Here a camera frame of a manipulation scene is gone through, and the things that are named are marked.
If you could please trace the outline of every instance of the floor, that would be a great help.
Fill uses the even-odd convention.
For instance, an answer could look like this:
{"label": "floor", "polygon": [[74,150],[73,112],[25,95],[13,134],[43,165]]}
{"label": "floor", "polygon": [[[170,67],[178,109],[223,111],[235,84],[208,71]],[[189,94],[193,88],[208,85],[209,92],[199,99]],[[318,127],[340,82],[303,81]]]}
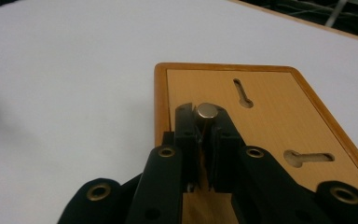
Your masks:
{"label": "floor", "polygon": [[[241,1],[324,25],[338,0],[275,0],[276,6],[271,6],[271,0]],[[347,4],[337,18],[333,28],[358,35],[358,6]]]}

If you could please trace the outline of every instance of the brass ring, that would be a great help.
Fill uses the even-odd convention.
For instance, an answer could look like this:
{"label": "brass ring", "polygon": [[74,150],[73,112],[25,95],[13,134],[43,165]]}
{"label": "brass ring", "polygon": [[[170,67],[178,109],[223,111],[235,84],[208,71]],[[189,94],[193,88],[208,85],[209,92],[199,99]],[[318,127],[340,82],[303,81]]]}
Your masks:
{"label": "brass ring", "polygon": [[110,186],[106,183],[96,184],[87,191],[87,198],[90,201],[100,201],[110,194]]}
{"label": "brass ring", "polygon": [[160,157],[171,157],[175,154],[175,150],[170,147],[162,148],[158,151]]}
{"label": "brass ring", "polygon": [[339,201],[348,204],[358,204],[358,196],[348,189],[332,187],[330,193]]}
{"label": "brass ring", "polygon": [[248,149],[246,149],[246,154],[248,154],[248,156],[253,157],[253,158],[262,158],[262,157],[264,157],[264,152],[261,151],[260,149],[257,149],[257,148],[248,148]]}

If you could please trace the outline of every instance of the wooden panel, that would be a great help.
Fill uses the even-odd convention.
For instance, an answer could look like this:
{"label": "wooden panel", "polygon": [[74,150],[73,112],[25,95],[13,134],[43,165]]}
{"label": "wooden panel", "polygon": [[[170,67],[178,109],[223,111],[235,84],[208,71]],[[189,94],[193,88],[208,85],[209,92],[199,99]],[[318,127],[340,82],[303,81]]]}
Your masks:
{"label": "wooden panel", "polygon": [[[212,103],[227,110],[246,144],[267,149],[300,185],[316,190],[320,182],[340,180],[358,188],[357,148],[296,69],[163,63],[156,67],[155,79],[157,145],[162,131],[174,130],[177,106]],[[239,103],[234,79],[253,101],[252,108]],[[296,168],[283,157],[288,149],[330,153],[335,160]],[[232,211],[227,211],[229,195],[205,189],[185,194],[184,223],[235,223]]]}

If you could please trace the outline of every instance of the keyhole cutout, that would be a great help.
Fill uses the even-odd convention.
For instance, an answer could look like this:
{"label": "keyhole cutout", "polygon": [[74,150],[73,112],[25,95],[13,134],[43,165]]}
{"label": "keyhole cutout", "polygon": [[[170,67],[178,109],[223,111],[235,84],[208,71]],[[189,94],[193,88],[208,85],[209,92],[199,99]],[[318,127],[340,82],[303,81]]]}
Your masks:
{"label": "keyhole cutout", "polygon": [[237,89],[238,95],[240,96],[240,105],[245,108],[252,108],[254,106],[253,102],[246,96],[246,92],[243,89],[243,86],[239,79],[234,79],[234,85]]}
{"label": "keyhole cutout", "polygon": [[283,157],[290,165],[296,168],[301,167],[303,162],[334,161],[334,156],[330,153],[300,154],[293,150],[284,151]]}

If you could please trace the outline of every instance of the white tabletop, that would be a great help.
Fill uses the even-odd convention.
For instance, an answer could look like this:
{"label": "white tabletop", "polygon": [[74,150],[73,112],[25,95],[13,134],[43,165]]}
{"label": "white tabletop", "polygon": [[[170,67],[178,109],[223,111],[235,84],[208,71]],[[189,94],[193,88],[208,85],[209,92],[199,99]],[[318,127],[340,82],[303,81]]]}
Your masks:
{"label": "white tabletop", "polygon": [[19,1],[0,7],[0,223],[141,173],[161,62],[293,66],[358,146],[358,39],[226,0]]}

